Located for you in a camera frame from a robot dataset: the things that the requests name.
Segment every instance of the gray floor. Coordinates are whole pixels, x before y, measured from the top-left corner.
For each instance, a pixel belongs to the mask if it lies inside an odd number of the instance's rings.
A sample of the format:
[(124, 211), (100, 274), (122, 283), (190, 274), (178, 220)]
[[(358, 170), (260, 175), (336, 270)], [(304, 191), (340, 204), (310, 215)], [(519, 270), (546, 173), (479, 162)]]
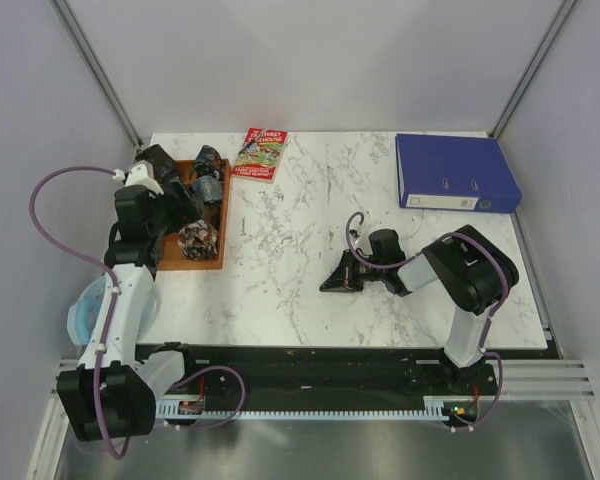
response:
[(73, 438), (67, 439), (56, 480), (109, 478), (580, 480), (592, 476), (568, 404), (502, 402), (482, 428), (454, 435), (413, 422), (242, 421), (209, 432), (156, 428), (148, 437), (133, 439), (120, 462), (81, 453)]

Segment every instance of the white wall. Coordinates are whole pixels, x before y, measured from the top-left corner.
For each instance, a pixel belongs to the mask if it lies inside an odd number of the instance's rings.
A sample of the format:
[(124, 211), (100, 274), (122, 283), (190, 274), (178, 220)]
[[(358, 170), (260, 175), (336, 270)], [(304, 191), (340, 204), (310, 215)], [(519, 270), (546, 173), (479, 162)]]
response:
[(581, 2), (503, 144), (558, 340), (600, 400), (600, 0)]
[(71, 0), (142, 136), (487, 131), (559, 0)]
[[(24, 478), (68, 306), (96, 271), (56, 251), (28, 216), (31, 190), (60, 167), (119, 167), (131, 147), (46, 0), (0, 1), (0, 479)], [(106, 176), (75, 174), (40, 198), (41, 221), (102, 255), (113, 219)]]

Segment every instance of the orange tray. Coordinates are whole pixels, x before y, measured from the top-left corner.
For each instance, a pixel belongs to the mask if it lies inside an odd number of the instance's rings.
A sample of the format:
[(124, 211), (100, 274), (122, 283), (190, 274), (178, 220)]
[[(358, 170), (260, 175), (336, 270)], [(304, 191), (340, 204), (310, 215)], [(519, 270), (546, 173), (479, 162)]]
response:
[[(186, 186), (197, 180), (197, 175), (189, 177), (193, 160), (176, 162), (180, 170), (180, 179)], [(208, 260), (190, 260), (180, 251), (178, 234), (172, 233), (162, 240), (164, 256), (158, 264), (158, 270), (220, 270), (224, 262), (224, 244), (227, 234), (227, 217), (229, 216), (229, 191), (231, 187), (231, 165), (229, 160), (224, 161), (224, 181), (222, 182), (222, 207), (220, 211), (220, 228), (218, 229), (218, 257)]]

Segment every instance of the white cable tie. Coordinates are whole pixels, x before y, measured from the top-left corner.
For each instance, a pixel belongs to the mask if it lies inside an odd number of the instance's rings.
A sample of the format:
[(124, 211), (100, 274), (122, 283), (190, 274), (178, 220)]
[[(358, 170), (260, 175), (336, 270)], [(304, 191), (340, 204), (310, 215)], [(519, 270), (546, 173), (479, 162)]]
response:
[(124, 182), (124, 171), (120, 170), (119, 168), (116, 168), (113, 172), (113, 179), (116, 182)]

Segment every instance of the marble tabletop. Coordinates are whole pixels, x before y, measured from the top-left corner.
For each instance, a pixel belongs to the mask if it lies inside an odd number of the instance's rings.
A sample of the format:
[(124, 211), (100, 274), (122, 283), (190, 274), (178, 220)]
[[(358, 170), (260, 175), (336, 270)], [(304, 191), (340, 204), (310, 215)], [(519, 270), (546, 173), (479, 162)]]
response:
[[(208, 144), (233, 161), (244, 136), (154, 134), (151, 143), (177, 160), (195, 158)], [(291, 133), (273, 184), (234, 178), (224, 268), (159, 272), (160, 310), (139, 343), (443, 346), (454, 304), (439, 282), (403, 298), (378, 282), (357, 294), (318, 291), (346, 246), (347, 218), (362, 210), (363, 232), (396, 230), (407, 256), (446, 232), (474, 225), (520, 271), (487, 347), (546, 348), (511, 218), (400, 209), (394, 140), (395, 132)]]

